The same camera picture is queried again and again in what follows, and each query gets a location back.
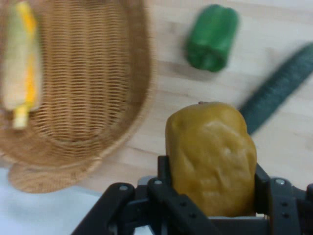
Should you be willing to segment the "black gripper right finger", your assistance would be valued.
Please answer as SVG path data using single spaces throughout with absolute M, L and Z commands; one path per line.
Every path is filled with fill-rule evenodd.
M 255 211 L 268 216 L 270 235 L 313 233 L 313 185 L 306 190 L 280 177 L 269 177 L 261 168 L 255 173 Z

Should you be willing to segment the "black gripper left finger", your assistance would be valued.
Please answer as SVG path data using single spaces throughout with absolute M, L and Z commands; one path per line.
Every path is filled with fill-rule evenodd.
M 189 199 L 171 186 L 168 156 L 159 156 L 157 177 L 146 185 L 110 185 L 74 235 L 132 235 L 148 225 L 154 235 L 218 235 L 220 230 Z

